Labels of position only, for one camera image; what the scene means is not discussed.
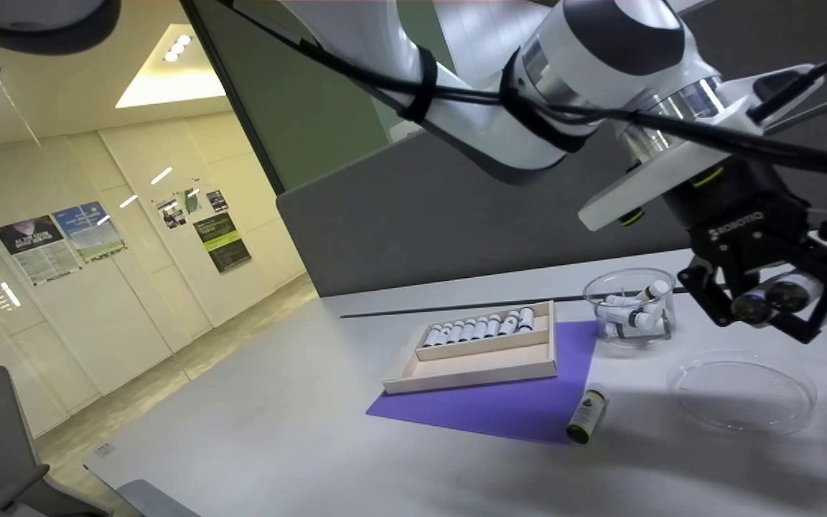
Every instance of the white table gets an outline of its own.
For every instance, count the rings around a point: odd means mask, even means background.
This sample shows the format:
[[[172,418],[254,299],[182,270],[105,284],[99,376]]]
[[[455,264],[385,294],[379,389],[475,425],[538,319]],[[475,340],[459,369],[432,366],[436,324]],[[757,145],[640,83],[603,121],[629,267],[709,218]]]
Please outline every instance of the white table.
[[[113,438],[90,468],[115,490],[145,481],[207,517],[827,517],[827,337],[804,349],[772,332],[719,332],[686,296],[675,296],[685,329],[672,343],[640,353],[601,345],[589,383],[613,406],[586,449],[366,418],[412,337],[459,314],[343,314],[566,296],[603,270],[685,263],[660,253],[313,301]],[[574,301],[558,317],[591,314]],[[669,376],[713,353],[798,375],[815,393],[807,429],[764,438],[690,421]]]

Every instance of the wooden box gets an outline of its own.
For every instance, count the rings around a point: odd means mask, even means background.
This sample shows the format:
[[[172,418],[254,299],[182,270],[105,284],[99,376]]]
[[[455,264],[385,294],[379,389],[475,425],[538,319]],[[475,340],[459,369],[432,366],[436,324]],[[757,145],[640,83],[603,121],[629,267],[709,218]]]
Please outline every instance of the wooden box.
[[[399,366],[385,380],[385,393],[446,392],[558,376],[556,304],[543,301],[531,304],[531,310],[534,323],[530,335],[462,343],[455,345],[458,352],[449,349],[446,353],[442,349],[435,349],[435,358],[418,358],[426,340],[426,335],[421,335],[413,340],[413,349],[405,349]]]

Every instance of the ceiling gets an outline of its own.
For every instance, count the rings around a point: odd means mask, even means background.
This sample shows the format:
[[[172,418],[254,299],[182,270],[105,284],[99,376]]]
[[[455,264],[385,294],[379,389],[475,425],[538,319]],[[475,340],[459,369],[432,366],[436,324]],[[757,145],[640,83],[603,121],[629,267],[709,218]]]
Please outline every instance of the ceiling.
[[[119,29],[90,52],[46,57],[0,50],[0,145],[230,112],[225,99],[115,109],[172,24],[188,24],[178,0],[123,0]],[[188,67],[211,72],[202,50]]]

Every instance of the floor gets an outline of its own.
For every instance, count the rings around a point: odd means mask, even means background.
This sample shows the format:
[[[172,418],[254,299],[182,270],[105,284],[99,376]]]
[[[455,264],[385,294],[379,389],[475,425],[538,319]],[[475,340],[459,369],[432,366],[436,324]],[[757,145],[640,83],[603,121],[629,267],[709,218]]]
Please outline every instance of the floor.
[[[244,310],[241,317],[211,332],[189,349],[165,359],[154,372],[141,375],[120,392],[85,408],[82,415],[67,421],[60,429],[43,434],[39,439],[39,454],[43,464],[49,464],[53,468],[49,478],[60,482],[63,490],[110,508],[110,515],[135,517],[138,513],[128,507],[110,485],[92,478],[85,468],[85,461],[99,445],[105,445],[115,431],[151,415],[151,408],[162,406],[168,396],[178,393],[185,385],[212,372],[222,359],[227,359],[234,352],[247,345],[255,335],[287,319],[297,307],[303,307],[310,299],[317,299],[317,290],[310,279],[303,277],[293,284],[274,294],[270,299],[266,299],[263,304]]]

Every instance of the purple mat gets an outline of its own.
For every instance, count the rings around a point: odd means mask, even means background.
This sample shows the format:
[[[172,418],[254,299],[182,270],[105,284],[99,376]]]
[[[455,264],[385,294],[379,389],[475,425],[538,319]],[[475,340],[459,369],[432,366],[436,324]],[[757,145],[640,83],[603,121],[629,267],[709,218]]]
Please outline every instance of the purple mat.
[[[566,422],[586,392],[594,323],[558,324],[558,380],[432,393],[382,393],[369,415],[530,444],[570,444]]]

